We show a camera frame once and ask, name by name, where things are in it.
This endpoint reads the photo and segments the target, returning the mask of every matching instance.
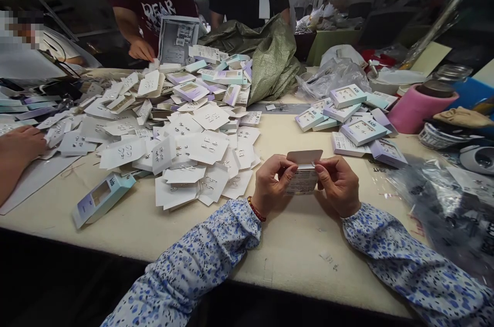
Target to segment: t-shirt print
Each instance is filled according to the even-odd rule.
[[[171,0],[166,0],[164,4],[165,6],[161,2],[155,4],[141,3],[144,16],[146,17],[146,27],[156,36],[160,35],[161,19],[168,15],[177,14]]]

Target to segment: floral shirt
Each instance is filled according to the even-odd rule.
[[[374,274],[428,325],[492,325],[494,291],[412,238],[395,217],[363,203],[342,221]],[[247,200],[229,200],[149,264],[102,327],[185,326],[201,297],[259,244],[260,224]]]

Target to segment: woman's hand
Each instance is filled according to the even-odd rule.
[[[315,171],[319,175],[318,188],[324,188],[328,203],[340,217],[352,216],[360,210],[359,177],[343,157],[320,160]]]
[[[0,156],[15,164],[29,163],[46,151],[44,134],[33,126],[21,126],[0,136]]]
[[[267,217],[285,194],[298,165],[288,161],[283,154],[269,157],[256,172],[256,190],[252,196],[252,206],[263,217]]]

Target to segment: pink container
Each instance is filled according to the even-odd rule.
[[[424,126],[424,118],[442,112],[459,98],[458,93],[450,98],[431,97],[417,91],[420,85],[413,85],[387,115],[396,130],[402,134],[418,134]]]

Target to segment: glass jar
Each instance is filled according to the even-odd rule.
[[[454,94],[455,84],[465,82],[472,71],[470,67],[459,64],[442,65],[417,88],[417,91],[436,98],[449,98]]]

